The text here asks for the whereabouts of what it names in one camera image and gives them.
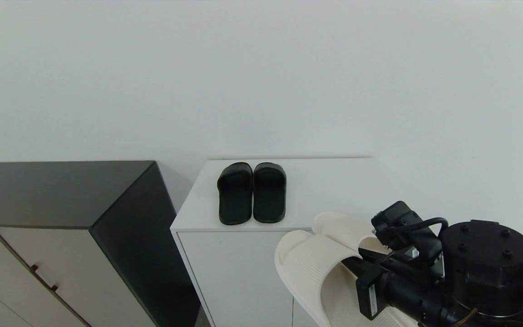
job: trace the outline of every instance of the white wall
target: white wall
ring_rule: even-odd
[[[523,232],[523,2],[0,2],[0,161],[340,156]]]

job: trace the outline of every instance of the label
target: label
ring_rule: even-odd
[[[371,316],[374,317],[374,315],[378,312],[378,307],[376,307],[376,290],[374,288],[374,284],[369,287],[369,298],[371,303]]]

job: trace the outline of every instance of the white textured slipper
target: white textured slipper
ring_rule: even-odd
[[[356,277],[341,261],[359,257],[359,245],[386,251],[370,232],[368,223],[343,213],[322,213],[314,220],[312,235],[303,230],[286,234],[276,248],[276,269],[285,286],[320,327],[416,327],[393,308],[374,321],[359,311]]]

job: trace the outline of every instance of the cabinet top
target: cabinet top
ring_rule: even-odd
[[[370,219],[382,209],[402,199],[423,211],[424,201],[416,188],[370,158],[349,159],[255,159],[243,160],[252,169],[261,162],[275,162],[286,172],[286,215],[274,224],[251,217],[235,226],[218,219],[217,179],[236,160],[207,161],[171,230],[176,232],[241,232],[310,230],[314,217],[324,211],[340,211]]]
[[[0,226],[90,228],[152,164],[1,162]]]

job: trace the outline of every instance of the slipper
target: slipper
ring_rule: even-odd
[[[320,327],[389,327],[397,323],[416,327],[412,319],[394,308],[386,308],[374,321],[360,312],[356,276],[341,261],[360,257],[359,245],[386,250],[370,230],[360,219],[322,213],[313,226],[316,235],[295,230],[278,243],[274,258],[278,275]]]
[[[276,223],[286,214],[286,173],[271,162],[260,163],[253,172],[253,217],[263,223]]]
[[[217,180],[219,220],[238,225],[252,216],[253,173],[245,162],[236,162],[222,171]]]

